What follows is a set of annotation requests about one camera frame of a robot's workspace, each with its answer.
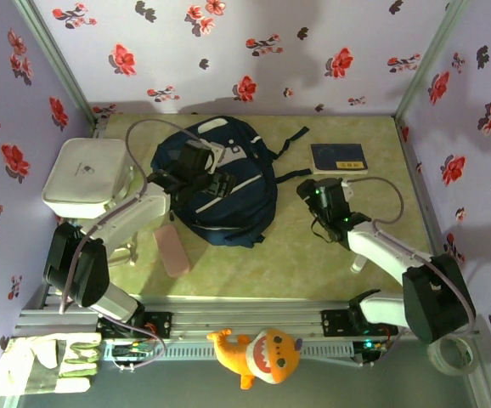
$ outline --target work glove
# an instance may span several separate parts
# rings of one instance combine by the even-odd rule
[[[100,359],[100,333],[58,333],[10,340],[0,359],[0,395],[81,393]]]

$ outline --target stuffed toy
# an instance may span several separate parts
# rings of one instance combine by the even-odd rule
[[[229,370],[240,374],[240,387],[249,389],[258,377],[270,384],[279,384],[288,378],[298,366],[302,340],[277,329],[261,331],[255,340],[243,334],[238,344],[229,343],[232,330],[223,329],[208,334],[213,341],[215,355]]]

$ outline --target white box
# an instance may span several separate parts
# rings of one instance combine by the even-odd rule
[[[63,144],[42,192],[63,218],[97,218],[125,197],[134,167],[119,139],[70,139]]]

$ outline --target navy backpack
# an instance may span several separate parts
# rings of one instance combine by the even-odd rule
[[[201,139],[225,147],[224,157],[217,169],[234,175],[236,186],[223,199],[197,193],[175,214],[212,245],[253,248],[254,244],[264,240],[262,233],[274,220],[277,184],[312,173],[307,168],[276,178],[272,168],[272,162],[309,129],[303,127],[288,138],[279,153],[269,150],[249,124],[231,116],[217,116],[187,127],[187,130]],[[176,160],[188,140],[189,136],[178,132],[159,144],[151,161],[153,170],[165,168]]]

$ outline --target blue notebook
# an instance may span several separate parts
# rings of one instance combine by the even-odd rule
[[[313,174],[366,174],[368,164],[360,144],[311,144]]]

